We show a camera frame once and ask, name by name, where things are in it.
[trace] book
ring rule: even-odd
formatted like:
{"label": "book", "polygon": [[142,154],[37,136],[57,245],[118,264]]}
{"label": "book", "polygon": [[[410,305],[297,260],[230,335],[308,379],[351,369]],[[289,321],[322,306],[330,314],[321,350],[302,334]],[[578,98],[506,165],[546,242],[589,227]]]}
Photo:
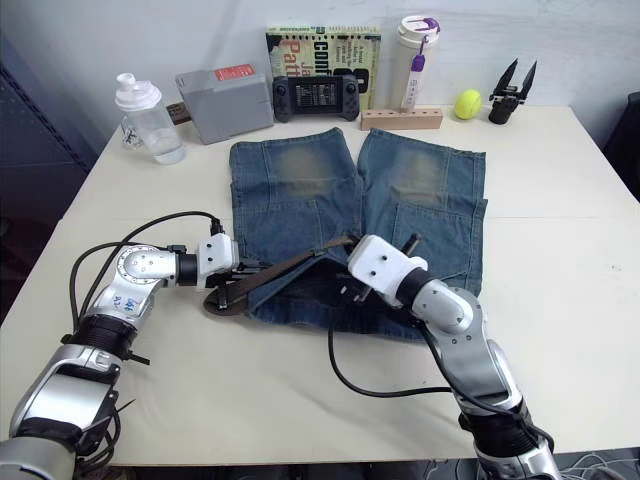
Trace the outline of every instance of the book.
{"label": "book", "polygon": [[375,101],[381,34],[376,27],[268,27],[274,78],[354,75],[360,108]]}

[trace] table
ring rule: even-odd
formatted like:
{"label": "table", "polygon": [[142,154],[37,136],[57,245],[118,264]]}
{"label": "table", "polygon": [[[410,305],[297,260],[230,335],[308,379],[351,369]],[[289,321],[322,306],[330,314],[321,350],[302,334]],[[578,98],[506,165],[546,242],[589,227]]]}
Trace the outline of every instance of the table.
{"label": "table", "polygon": [[[640,205],[568,107],[521,107],[505,126],[450,109],[439,130],[400,134],[487,152],[484,283],[489,333],[503,347],[536,423],[558,452],[640,444]],[[187,158],[164,167],[127,151],[117,131],[59,222],[0,332],[0,432],[71,328],[74,259],[161,215],[199,209],[232,232],[228,153],[239,140],[302,136],[338,125],[357,158],[366,132],[336,118],[202,146],[180,127]],[[185,243],[204,219],[180,219],[139,240]],[[81,271],[86,292],[104,257]],[[204,293],[162,290],[117,385],[123,433],[114,463],[136,465],[349,462],[473,456],[447,394],[359,396],[333,374],[326,334],[207,315]],[[442,385],[421,345],[344,334],[345,374],[372,389]]]}

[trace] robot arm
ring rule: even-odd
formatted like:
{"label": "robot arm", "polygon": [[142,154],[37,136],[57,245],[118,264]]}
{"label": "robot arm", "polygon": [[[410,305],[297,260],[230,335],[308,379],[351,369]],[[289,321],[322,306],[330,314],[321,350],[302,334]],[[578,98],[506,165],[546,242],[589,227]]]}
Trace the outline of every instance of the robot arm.
{"label": "robot arm", "polygon": [[69,479],[76,457],[94,453],[115,412],[115,384],[160,287],[204,289],[208,277],[238,266],[237,245],[218,233],[197,254],[149,245],[123,248],[113,281],[99,294],[76,332],[64,339],[11,419],[0,444],[0,477]]}
{"label": "robot arm", "polygon": [[487,338],[478,299],[449,288],[419,257],[408,258],[368,235],[349,257],[349,272],[392,307],[411,312],[462,411],[460,425],[474,437],[491,479],[562,477],[549,443],[530,415],[500,347]]}

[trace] jeans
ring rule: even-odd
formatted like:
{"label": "jeans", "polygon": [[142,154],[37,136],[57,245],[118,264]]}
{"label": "jeans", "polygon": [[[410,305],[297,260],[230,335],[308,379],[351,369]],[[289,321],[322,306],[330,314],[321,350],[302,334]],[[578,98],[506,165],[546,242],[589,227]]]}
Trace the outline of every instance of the jeans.
{"label": "jeans", "polygon": [[[369,133],[357,170],[338,128],[318,135],[231,148],[234,237],[240,255],[277,263],[316,255],[249,294],[249,314],[276,324],[327,328],[341,304],[347,252],[329,240],[376,234],[414,251],[451,286],[480,292],[485,155]],[[338,330],[413,340],[384,306],[349,306]]]}

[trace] tennis ball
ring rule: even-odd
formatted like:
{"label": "tennis ball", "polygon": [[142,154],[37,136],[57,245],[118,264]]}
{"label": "tennis ball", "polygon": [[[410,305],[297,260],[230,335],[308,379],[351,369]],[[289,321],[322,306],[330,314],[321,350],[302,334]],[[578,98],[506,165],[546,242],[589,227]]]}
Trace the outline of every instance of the tennis ball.
{"label": "tennis ball", "polygon": [[456,100],[453,109],[456,116],[462,120],[469,120],[475,117],[482,107],[482,95],[477,90],[465,90]]}

